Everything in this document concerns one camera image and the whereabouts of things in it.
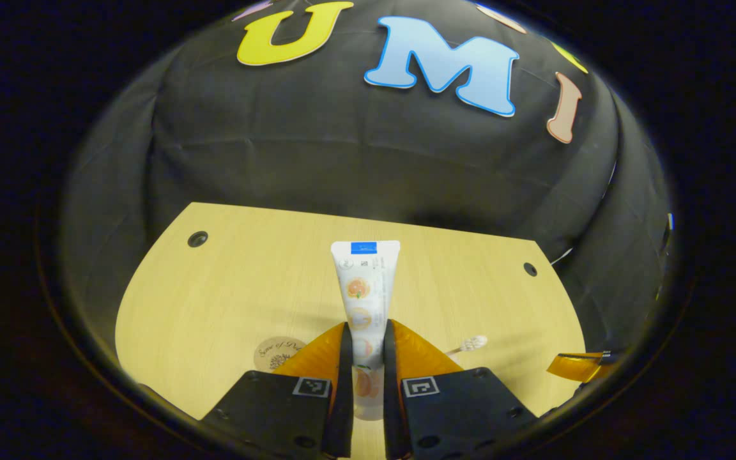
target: white toothpaste tube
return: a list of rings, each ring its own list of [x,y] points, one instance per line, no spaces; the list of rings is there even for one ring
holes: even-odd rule
[[[354,414],[362,420],[379,420],[385,370],[382,347],[399,241],[337,241],[331,254],[353,343]]]

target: light blue letter m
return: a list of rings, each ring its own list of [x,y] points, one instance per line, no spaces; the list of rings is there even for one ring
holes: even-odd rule
[[[417,77],[409,70],[411,56],[435,93],[441,93],[470,68],[467,84],[456,88],[463,102],[500,116],[513,116],[510,102],[510,71],[519,53],[489,38],[474,37],[452,49],[433,26],[411,17],[382,17],[388,28],[379,66],[365,73],[365,81],[391,88],[411,88]]]

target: letter u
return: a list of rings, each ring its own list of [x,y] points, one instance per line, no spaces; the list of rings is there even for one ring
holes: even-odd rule
[[[318,50],[331,36],[339,12],[354,6],[351,2],[319,3],[309,6],[312,13],[309,26],[303,36],[292,43],[272,45],[272,37],[278,24],[293,11],[283,11],[255,20],[246,26],[246,35],[237,49],[237,60],[246,65],[268,65],[301,58]]]

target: wooden table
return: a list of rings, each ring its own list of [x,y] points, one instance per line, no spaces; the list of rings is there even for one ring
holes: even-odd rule
[[[194,233],[207,241],[190,247]],[[115,326],[119,361],[137,382],[201,419],[276,335],[311,342],[345,321],[335,241],[398,240],[390,316],[456,355],[490,367],[535,415],[578,382],[546,372],[584,352],[575,310],[534,241],[360,218],[192,203],[135,271]],[[531,276],[525,263],[534,265]],[[384,458],[382,422],[355,420],[353,458]]]

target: toothbrush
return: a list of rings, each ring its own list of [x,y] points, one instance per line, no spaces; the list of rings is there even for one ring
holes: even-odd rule
[[[458,347],[457,349],[446,351],[445,355],[450,356],[450,355],[455,355],[456,353],[461,352],[461,351],[473,351],[475,349],[480,349],[486,344],[487,344],[487,337],[485,335],[476,335],[476,337],[473,337],[471,339],[464,339],[460,347]]]

